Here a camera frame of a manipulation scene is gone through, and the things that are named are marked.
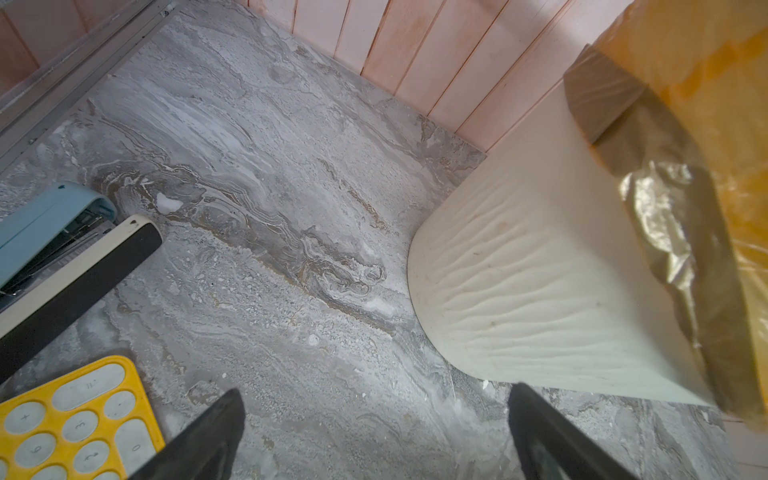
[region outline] gray marble countertop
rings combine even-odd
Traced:
[[[483,157],[239,5],[192,1],[0,181],[0,216],[73,180],[165,240],[2,398],[124,353],[167,439],[240,389],[234,478],[522,478],[509,386],[445,362],[406,282],[416,229]],[[738,478],[716,409],[539,391],[640,478]]]

